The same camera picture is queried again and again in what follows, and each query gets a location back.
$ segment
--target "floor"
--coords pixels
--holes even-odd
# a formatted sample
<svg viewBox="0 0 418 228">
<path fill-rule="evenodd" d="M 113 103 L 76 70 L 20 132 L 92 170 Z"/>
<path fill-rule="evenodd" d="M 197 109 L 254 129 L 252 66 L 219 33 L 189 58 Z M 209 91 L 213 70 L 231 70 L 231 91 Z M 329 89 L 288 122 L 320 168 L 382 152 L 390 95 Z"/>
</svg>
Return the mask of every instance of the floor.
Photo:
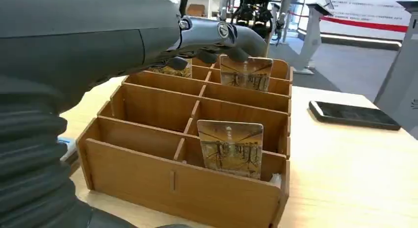
<svg viewBox="0 0 418 228">
<path fill-rule="evenodd" d="M 270 45 L 269 57 L 291 62 L 303 41 L 287 39 L 288 49 Z M 314 89 L 361 94 L 374 101 L 396 51 L 322 44 L 312 60 L 315 75 L 294 75 L 294 85 Z"/>
</svg>

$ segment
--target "wooden table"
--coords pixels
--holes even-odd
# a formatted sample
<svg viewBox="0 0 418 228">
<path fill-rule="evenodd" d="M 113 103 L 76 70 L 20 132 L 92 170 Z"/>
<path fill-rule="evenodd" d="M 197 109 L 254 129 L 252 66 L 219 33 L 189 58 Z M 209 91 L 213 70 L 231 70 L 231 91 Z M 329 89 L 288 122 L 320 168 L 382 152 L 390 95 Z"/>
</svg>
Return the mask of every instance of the wooden table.
<svg viewBox="0 0 418 228">
<path fill-rule="evenodd" d="M 77 138 L 120 81 L 94 88 L 64 113 L 64 135 Z M 374 107 L 364 96 L 300 87 L 292 92 L 290 198 L 280 227 L 418 227 L 418 141 L 404 130 L 323 124 L 308 111 L 309 100 Z M 71 179 L 81 200 L 140 228 L 208 227 L 89 191 L 81 169 Z"/>
</svg>

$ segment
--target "robot logo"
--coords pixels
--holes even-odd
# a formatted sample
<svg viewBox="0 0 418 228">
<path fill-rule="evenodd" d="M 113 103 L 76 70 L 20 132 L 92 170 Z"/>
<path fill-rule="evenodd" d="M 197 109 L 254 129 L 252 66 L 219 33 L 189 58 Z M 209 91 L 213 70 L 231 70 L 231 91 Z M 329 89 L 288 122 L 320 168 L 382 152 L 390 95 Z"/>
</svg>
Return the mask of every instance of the robot logo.
<svg viewBox="0 0 418 228">
<path fill-rule="evenodd" d="M 222 38 L 227 38 L 228 37 L 228 25 L 225 23 L 220 23 L 218 25 L 218 33 Z"/>
</svg>

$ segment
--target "smartphone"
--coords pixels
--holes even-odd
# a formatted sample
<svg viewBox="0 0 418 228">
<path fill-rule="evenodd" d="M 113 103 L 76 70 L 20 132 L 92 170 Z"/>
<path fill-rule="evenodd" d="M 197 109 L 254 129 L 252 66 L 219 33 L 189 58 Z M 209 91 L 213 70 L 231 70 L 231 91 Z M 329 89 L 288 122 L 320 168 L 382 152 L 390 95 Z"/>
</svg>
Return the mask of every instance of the smartphone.
<svg viewBox="0 0 418 228">
<path fill-rule="evenodd" d="M 310 101 L 309 109 L 325 123 L 399 130 L 401 127 L 379 109 L 348 106 L 321 101 Z"/>
</svg>

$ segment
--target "card with illustration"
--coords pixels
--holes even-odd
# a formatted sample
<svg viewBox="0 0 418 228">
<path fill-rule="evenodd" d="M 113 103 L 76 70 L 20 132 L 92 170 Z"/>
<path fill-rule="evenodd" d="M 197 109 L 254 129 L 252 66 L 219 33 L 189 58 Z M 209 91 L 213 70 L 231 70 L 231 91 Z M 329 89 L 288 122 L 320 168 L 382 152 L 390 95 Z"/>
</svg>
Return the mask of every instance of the card with illustration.
<svg viewBox="0 0 418 228">
<path fill-rule="evenodd" d="M 267 58 L 248 58 L 237 63 L 226 55 L 220 56 L 221 84 L 246 89 L 267 91 L 273 60 Z"/>
<path fill-rule="evenodd" d="M 263 125 L 198 120 L 206 168 L 260 179 Z"/>
<path fill-rule="evenodd" d="M 192 59 L 186 59 L 187 62 L 189 62 L 184 70 L 175 70 L 171 67 L 163 67 L 163 68 L 153 68 L 150 69 L 150 71 L 153 71 L 155 73 L 161 73 L 161 74 L 170 74 L 185 78 L 191 78 L 192 77 Z"/>
</svg>

